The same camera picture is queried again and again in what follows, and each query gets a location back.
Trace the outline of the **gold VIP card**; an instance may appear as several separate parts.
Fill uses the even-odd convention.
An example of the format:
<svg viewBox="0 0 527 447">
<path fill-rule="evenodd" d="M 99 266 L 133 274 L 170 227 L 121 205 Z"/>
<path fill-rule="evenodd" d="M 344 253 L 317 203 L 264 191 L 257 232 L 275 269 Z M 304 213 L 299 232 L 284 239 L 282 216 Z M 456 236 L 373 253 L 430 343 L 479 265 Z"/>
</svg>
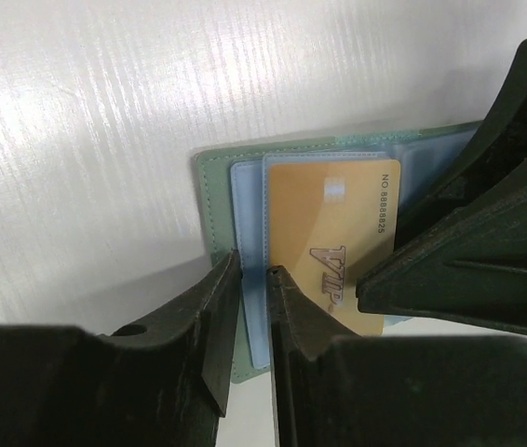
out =
<svg viewBox="0 0 527 447">
<path fill-rule="evenodd" d="M 308 300 L 358 335 L 382 315 L 358 310 L 356 285 L 394 249 L 400 164 L 364 159 L 276 164 L 267 177 L 268 253 Z"/>
</svg>

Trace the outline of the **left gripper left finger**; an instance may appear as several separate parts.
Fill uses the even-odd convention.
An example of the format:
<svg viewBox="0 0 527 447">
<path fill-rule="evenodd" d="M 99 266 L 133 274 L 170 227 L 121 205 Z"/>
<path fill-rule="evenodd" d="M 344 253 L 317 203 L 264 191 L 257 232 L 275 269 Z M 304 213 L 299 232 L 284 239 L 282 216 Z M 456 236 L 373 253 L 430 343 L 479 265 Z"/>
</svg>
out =
<svg viewBox="0 0 527 447">
<path fill-rule="evenodd" d="M 110 335 L 0 325 L 0 446 L 211 446 L 240 303 L 230 251 L 195 286 Z"/>
</svg>

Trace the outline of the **sage green card holder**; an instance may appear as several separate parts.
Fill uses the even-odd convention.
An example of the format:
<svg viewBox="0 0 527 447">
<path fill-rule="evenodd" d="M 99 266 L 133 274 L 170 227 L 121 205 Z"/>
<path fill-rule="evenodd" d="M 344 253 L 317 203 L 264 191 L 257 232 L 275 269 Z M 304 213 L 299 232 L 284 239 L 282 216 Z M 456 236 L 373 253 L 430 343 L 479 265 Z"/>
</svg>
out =
<svg viewBox="0 0 527 447">
<path fill-rule="evenodd" d="M 477 125 L 328 137 L 216 149 L 196 159 L 202 222 L 213 261 L 237 251 L 242 268 L 232 379 L 247 381 L 270 365 L 265 291 L 268 253 L 267 177 L 271 166 L 364 159 L 400 164 L 399 208 L 421 197 L 470 141 Z"/>
</svg>

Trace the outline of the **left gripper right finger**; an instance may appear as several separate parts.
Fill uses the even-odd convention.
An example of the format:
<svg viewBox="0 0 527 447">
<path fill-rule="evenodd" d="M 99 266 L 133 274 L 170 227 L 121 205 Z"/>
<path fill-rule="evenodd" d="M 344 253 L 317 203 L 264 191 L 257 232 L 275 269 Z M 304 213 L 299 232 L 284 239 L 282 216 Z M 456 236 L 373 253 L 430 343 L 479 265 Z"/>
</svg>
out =
<svg viewBox="0 0 527 447">
<path fill-rule="evenodd" d="M 280 446 L 527 446 L 527 340 L 359 336 L 266 278 Z"/>
</svg>

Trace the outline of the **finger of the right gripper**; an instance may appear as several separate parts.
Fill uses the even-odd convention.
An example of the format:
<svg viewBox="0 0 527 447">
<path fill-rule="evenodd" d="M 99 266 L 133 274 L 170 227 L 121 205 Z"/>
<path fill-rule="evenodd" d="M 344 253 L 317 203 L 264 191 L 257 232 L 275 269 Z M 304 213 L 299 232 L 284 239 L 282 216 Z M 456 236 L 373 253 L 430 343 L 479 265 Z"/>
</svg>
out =
<svg viewBox="0 0 527 447">
<path fill-rule="evenodd" d="M 507 177 L 527 158 L 527 39 L 467 146 L 399 218 L 393 258 L 416 256 L 493 230 Z"/>
<path fill-rule="evenodd" d="M 527 157 L 357 284 L 365 313 L 527 334 Z"/>
</svg>

